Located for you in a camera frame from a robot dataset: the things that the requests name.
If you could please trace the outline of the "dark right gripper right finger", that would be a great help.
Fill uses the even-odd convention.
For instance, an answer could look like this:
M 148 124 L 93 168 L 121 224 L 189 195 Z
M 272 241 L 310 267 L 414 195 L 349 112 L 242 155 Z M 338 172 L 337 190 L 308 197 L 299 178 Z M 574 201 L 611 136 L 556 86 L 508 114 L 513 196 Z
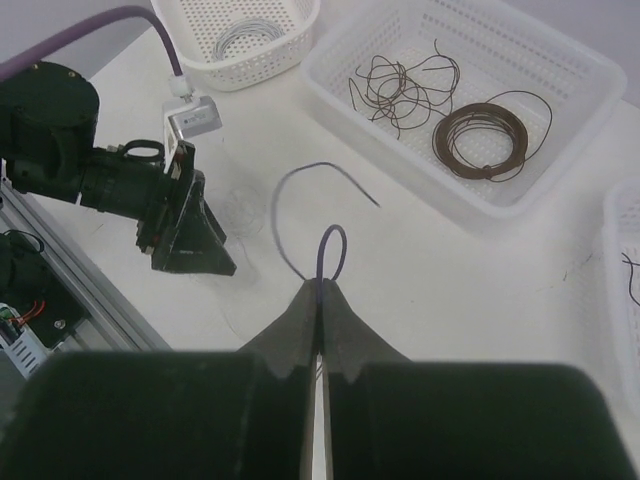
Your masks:
M 631 479 L 607 402 L 555 363 L 412 361 L 322 285 L 331 479 Z

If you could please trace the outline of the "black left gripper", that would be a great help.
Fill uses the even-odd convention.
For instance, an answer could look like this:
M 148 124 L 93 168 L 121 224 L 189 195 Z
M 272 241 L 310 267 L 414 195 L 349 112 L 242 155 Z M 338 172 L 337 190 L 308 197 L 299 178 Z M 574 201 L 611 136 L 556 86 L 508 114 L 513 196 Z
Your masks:
M 136 246 L 151 268 L 171 274 L 232 276 L 226 234 L 204 198 L 195 146 L 179 141 L 166 163 L 157 141 L 94 148 L 82 163 L 80 204 L 136 222 Z

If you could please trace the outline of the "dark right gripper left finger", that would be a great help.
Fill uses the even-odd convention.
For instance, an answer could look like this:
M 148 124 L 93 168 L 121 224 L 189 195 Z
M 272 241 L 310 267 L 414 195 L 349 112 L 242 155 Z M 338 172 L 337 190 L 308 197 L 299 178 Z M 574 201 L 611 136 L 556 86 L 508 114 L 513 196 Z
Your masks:
M 74 352 L 28 380 L 5 479 L 307 479 L 317 286 L 236 351 Z

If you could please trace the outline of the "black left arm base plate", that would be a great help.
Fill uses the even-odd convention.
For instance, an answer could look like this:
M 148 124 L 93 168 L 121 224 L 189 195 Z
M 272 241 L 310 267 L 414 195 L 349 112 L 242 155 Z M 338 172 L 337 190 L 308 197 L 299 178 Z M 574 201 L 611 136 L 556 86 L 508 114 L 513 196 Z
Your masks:
M 1 234 L 1 338 L 9 345 L 32 331 L 52 349 L 88 316 L 47 262 L 45 244 L 34 234 Z

